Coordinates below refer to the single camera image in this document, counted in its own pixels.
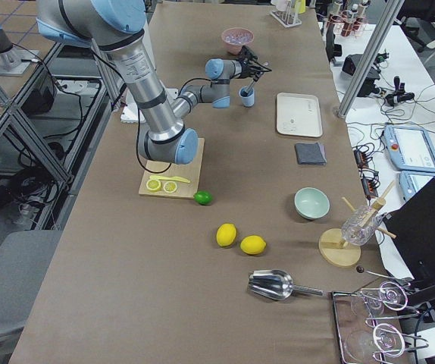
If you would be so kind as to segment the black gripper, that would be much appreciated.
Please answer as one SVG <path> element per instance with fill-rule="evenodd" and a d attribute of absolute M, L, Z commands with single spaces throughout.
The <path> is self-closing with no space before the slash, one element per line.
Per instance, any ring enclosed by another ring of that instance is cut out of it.
<path fill-rule="evenodd" d="M 248 46 L 244 45 L 241 48 L 237 61 L 241 66 L 241 71 L 237 74 L 238 78 L 253 78 L 255 82 L 259 80 L 261 77 L 261 73 L 259 72 L 261 64 L 258 62 L 258 56 Z"/>

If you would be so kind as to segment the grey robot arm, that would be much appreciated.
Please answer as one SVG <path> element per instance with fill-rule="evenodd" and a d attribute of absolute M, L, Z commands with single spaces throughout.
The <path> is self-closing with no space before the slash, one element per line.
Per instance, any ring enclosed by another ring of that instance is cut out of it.
<path fill-rule="evenodd" d="M 146 7 L 142 1 L 40 1 L 39 33 L 53 42 L 89 48 L 97 45 L 113 62 L 145 118 L 136 151 L 143 158 L 178 165 L 196 156 L 198 134 L 184 117 L 199 103 L 230 105 L 230 81 L 258 80 L 268 67 L 244 46 L 236 60 L 207 61 L 207 85 L 188 85 L 170 99 L 144 46 Z"/>

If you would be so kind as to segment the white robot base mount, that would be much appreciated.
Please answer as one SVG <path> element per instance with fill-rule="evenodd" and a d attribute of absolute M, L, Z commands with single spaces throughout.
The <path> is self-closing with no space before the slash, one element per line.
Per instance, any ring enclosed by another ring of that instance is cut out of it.
<path fill-rule="evenodd" d="M 152 66 L 154 70 L 157 70 L 157 67 L 155 65 L 155 57 L 154 52 L 152 49 L 152 40 L 149 32 L 149 22 L 146 21 L 144 25 L 144 36 L 142 40 L 142 44 L 145 46 L 147 54 L 149 56 L 149 59 L 152 63 Z M 171 101 L 175 100 L 177 98 L 178 90 L 177 88 L 169 88 L 164 87 L 169 99 Z M 125 98 L 125 106 L 124 110 L 122 111 L 122 115 L 120 117 L 122 123 L 137 123 L 141 121 L 142 123 L 145 122 L 145 117 L 142 115 L 141 111 L 137 111 L 137 104 L 133 99 L 133 96 L 130 91 L 127 91 L 126 98 Z"/>

